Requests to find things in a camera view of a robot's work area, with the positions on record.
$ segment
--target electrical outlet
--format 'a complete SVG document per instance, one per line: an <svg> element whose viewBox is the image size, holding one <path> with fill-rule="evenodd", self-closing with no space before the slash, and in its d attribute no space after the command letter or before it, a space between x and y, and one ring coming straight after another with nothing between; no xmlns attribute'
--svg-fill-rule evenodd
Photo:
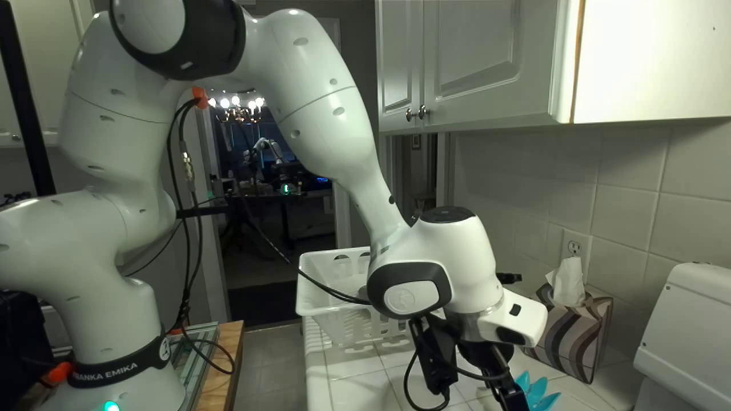
<svg viewBox="0 0 731 411"><path fill-rule="evenodd" d="M578 256L581 267L588 264L588 250L592 250L592 236L584 233L576 230L563 230L563 242L561 242L561 259L569 256Z"/></svg>

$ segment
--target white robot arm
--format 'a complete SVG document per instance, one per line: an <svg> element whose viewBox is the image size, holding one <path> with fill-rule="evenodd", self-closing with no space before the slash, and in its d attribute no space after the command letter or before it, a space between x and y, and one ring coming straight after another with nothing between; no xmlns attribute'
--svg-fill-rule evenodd
<svg viewBox="0 0 731 411"><path fill-rule="evenodd" d="M114 0L82 41L58 129L58 148L94 186L0 212L0 284L47 299L78 360L72 386L46 408L183 403L152 290L120 279L115 259L174 226L158 174L189 81L255 87L302 164L348 192L371 236L368 299L383 314L443 308L463 340L538 340L545 308L503 290L474 215L441 207L403 224L361 94L313 15L254 18L231 0Z"/></svg>

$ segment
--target plastic bin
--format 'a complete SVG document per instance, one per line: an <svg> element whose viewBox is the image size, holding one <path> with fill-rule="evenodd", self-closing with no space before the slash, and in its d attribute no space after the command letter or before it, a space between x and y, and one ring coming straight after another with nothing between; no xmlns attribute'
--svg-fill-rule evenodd
<svg viewBox="0 0 731 411"><path fill-rule="evenodd" d="M366 296L368 247L299 256L299 270L351 296ZM311 317L335 346L371 345L406 336L406 322L388 319L370 305L339 300L307 279L296 276L296 314Z"/></svg>

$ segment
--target paper towel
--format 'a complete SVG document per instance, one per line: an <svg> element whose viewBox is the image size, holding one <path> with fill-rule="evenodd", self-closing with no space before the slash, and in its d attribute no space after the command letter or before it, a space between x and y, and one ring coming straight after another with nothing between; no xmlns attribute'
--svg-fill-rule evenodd
<svg viewBox="0 0 731 411"><path fill-rule="evenodd" d="M584 300L584 272L578 256L563 258L554 272L545 274L552 300L578 308Z"/></svg>

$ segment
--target kitchen cabinet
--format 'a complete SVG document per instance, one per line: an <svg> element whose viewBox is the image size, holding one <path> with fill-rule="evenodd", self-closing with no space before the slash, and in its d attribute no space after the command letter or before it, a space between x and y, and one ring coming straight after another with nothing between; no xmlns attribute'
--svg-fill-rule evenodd
<svg viewBox="0 0 731 411"><path fill-rule="evenodd" d="M10 6L42 134L55 134L90 0L10 0ZM2 63L0 75L0 146L15 146L21 129Z"/></svg>
<svg viewBox="0 0 731 411"><path fill-rule="evenodd" d="M722 118L723 15L727 0L376 0L378 126Z"/></svg>

